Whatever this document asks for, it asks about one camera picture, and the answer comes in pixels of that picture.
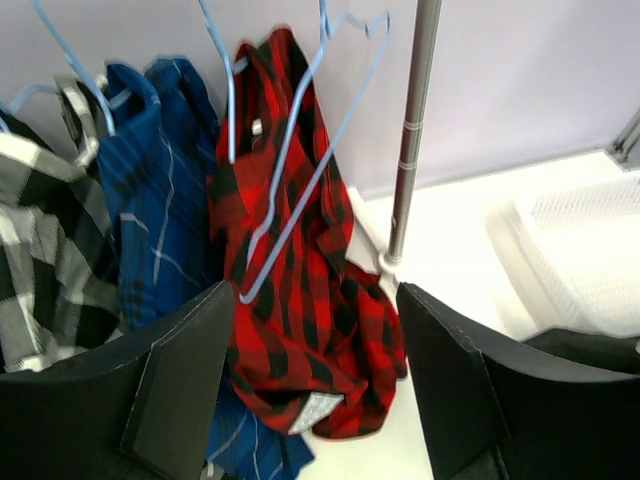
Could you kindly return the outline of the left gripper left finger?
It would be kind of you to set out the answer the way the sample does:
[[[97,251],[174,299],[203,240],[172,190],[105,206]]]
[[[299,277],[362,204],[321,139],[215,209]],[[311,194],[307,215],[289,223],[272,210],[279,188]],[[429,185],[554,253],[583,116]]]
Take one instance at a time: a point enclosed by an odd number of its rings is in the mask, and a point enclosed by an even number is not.
[[[2,477],[199,478],[234,307],[220,282],[100,347],[4,374]]]

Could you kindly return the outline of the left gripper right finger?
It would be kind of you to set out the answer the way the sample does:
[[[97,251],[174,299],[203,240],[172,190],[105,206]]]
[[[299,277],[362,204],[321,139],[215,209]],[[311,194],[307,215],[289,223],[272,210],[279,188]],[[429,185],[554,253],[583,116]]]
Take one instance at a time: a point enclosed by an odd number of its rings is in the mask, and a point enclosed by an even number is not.
[[[453,310],[396,294],[437,479],[635,479],[639,379],[554,356]]]

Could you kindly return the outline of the light blue wire hanger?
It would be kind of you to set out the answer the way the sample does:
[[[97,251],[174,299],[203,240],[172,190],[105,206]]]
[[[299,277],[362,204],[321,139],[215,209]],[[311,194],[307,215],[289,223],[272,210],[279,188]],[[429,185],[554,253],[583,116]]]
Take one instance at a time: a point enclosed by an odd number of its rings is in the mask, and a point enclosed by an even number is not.
[[[265,40],[252,54],[255,68],[264,67],[267,78],[274,81],[275,93],[284,94],[285,82],[292,82],[293,98],[280,107],[274,125],[265,130],[266,139],[244,159],[249,165],[264,167],[257,175],[263,190],[256,206],[249,208],[249,226],[241,241],[241,251],[235,260],[232,275],[239,279],[238,300],[251,304],[276,264],[280,252],[300,221],[304,208],[316,191],[321,173],[333,159],[335,144],[344,134],[373,78],[389,43],[391,13],[380,12],[366,20],[343,12],[335,20],[329,18],[325,1],[319,3],[320,43],[312,60],[308,60],[292,31],[282,27]],[[344,25],[364,33],[371,40],[383,33],[381,47],[351,101],[333,139],[328,137],[319,108],[313,77],[326,53],[327,44]]]

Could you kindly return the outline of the dark pinstriped shirt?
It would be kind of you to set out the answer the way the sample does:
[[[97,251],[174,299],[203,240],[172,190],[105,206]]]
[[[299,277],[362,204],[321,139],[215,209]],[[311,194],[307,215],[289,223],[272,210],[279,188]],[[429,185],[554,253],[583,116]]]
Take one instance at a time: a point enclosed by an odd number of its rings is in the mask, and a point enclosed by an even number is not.
[[[550,328],[523,341],[538,350],[576,363],[639,374],[639,338]]]

